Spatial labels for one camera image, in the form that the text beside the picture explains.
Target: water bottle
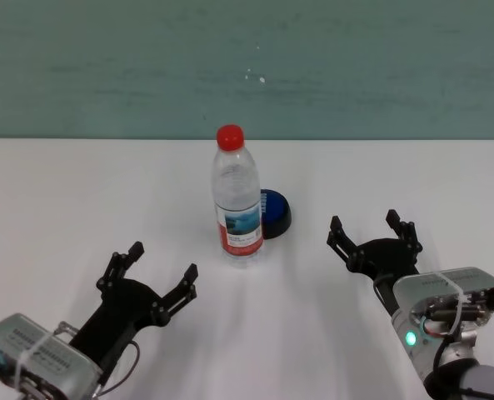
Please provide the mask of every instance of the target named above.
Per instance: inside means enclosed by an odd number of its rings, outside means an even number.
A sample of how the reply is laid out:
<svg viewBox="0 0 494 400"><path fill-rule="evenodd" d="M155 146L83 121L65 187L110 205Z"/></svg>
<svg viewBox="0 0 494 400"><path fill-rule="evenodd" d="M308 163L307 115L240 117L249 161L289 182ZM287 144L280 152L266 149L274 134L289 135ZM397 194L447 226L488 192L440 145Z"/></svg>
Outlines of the water bottle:
<svg viewBox="0 0 494 400"><path fill-rule="evenodd" d="M256 164L237 125L221 127L217 145L212 191L222 248L233 256L250 256L263 244Z"/></svg>

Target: blue lid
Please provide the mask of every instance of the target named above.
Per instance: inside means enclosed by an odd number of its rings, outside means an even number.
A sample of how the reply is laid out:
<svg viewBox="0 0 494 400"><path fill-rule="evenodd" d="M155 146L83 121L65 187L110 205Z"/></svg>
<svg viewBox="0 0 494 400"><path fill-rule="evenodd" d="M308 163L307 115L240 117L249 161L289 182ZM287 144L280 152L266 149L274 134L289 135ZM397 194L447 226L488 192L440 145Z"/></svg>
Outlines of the blue lid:
<svg viewBox="0 0 494 400"><path fill-rule="evenodd" d="M291 225L291 209L286 198L274 190L262 189L263 238L283 234Z"/></svg>

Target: bottle label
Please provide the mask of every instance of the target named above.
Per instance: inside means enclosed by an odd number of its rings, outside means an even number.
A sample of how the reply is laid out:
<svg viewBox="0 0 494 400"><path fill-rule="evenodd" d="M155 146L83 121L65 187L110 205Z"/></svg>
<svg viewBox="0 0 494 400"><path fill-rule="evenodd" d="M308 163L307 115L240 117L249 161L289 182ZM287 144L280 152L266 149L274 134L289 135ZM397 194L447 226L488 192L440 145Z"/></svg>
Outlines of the bottle label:
<svg viewBox="0 0 494 400"><path fill-rule="evenodd" d="M260 202L242 211L215 206L222 247L235 256L253 254L263 243Z"/></svg>

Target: white table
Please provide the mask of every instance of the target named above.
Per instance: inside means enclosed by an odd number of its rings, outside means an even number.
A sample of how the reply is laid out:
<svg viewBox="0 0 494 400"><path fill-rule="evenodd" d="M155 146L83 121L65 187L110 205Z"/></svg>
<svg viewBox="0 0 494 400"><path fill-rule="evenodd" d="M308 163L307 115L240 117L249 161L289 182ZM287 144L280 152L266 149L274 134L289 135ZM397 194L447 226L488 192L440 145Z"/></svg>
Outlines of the white table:
<svg viewBox="0 0 494 400"><path fill-rule="evenodd" d="M247 142L264 188L293 223L251 266L218 244L214 142L0 140L0 320L81 326L113 251L141 240L129 271L158 293L198 264L199 297L136 340L142 359L109 399L427 399L372 282L326 245L331 216L362 243L415 221L421 271L494 275L494 142ZM133 360L127 350L115 382ZM494 318L477 342L494 365ZM0 384L0 399L15 392Z"/></svg>

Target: teal wall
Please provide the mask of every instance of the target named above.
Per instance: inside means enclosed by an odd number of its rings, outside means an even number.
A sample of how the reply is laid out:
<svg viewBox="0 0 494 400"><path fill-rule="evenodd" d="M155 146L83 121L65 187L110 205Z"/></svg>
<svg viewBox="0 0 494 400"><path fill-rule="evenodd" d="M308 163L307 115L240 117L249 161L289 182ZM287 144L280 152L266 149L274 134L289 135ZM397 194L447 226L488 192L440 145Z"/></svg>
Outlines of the teal wall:
<svg viewBox="0 0 494 400"><path fill-rule="evenodd" d="M0 137L224 123L494 138L494 0L0 0Z"/></svg>

